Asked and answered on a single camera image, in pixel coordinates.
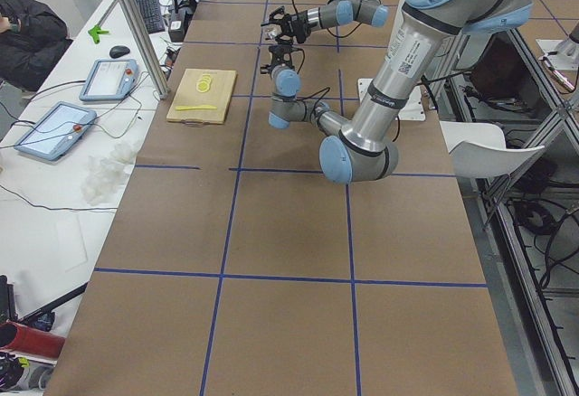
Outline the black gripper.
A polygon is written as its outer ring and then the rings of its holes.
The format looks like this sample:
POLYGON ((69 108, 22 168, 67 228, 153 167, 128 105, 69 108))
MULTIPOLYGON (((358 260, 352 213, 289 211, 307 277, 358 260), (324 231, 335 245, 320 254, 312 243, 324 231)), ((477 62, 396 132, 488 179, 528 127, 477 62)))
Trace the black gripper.
POLYGON ((273 10, 262 25, 282 25, 287 20, 287 35, 293 37, 297 43, 304 43, 311 35, 311 24, 307 14, 286 14, 285 6, 281 5, 273 10))
POLYGON ((271 55, 270 65, 260 66, 260 74, 271 74, 271 72, 279 66, 285 66, 292 69, 292 44, 294 43, 292 36, 277 35, 274 40, 276 45, 269 46, 269 53, 271 55))

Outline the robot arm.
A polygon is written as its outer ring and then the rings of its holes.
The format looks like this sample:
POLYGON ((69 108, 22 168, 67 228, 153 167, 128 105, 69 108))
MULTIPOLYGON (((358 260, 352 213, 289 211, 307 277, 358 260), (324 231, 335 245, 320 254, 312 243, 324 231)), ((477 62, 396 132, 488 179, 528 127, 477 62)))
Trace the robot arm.
POLYGON ((401 0, 399 30, 352 118, 341 117, 323 101, 299 97, 301 81, 291 55, 318 30, 352 22, 384 25, 388 11, 382 0, 329 0, 295 14, 278 8, 264 25, 272 39, 271 62, 262 67, 274 84, 269 122, 275 128, 308 122, 321 130, 319 162, 327 179, 339 184, 382 179, 398 163, 387 129, 441 43, 460 33, 519 27, 531 8, 532 0, 401 0))
POLYGON ((264 21, 266 37, 279 44, 304 43, 311 33, 357 22, 384 26, 388 9, 382 0, 328 0, 325 5, 293 14, 279 7, 264 21))

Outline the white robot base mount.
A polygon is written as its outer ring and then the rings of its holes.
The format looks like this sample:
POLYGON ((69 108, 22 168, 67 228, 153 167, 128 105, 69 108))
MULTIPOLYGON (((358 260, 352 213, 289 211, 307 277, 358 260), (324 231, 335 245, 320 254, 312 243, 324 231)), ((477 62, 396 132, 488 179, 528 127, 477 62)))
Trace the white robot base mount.
POLYGON ((363 101, 368 97, 370 99, 375 99, 380 105, 394 107, 398 112, 398 118, 402 121, 424 121, 426 119, 422 104, 422 92, 419 86, 413 88, 404 106, 400 108, 402 102, 400 99, 387 98, 377 92, 373 95, 366 95, 371 84, 371 78, 361 78, 357 80, 357 90, 360 101, 363 101))

